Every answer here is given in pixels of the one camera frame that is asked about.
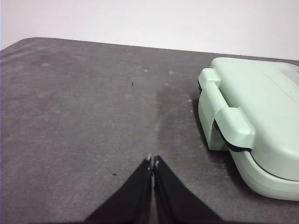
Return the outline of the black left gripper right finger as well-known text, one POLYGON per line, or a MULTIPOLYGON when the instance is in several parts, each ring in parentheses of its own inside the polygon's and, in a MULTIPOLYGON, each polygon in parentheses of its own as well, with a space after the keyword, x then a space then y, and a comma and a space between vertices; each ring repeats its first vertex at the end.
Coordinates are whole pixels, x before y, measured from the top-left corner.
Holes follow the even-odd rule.
POLYGON ((155 197, 160 222, 221 222, 174 174, 161 156, 154 157, 155 197))

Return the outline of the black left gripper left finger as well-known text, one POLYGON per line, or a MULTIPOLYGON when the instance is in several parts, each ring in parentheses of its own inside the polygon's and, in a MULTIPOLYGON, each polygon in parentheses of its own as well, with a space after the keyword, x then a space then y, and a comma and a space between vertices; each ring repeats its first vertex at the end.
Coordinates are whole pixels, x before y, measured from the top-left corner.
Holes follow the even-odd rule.
POLYGON ((147 156, 124 184, 86 222, 139 222, 149 210, 152 186, 151 156, 147 156))

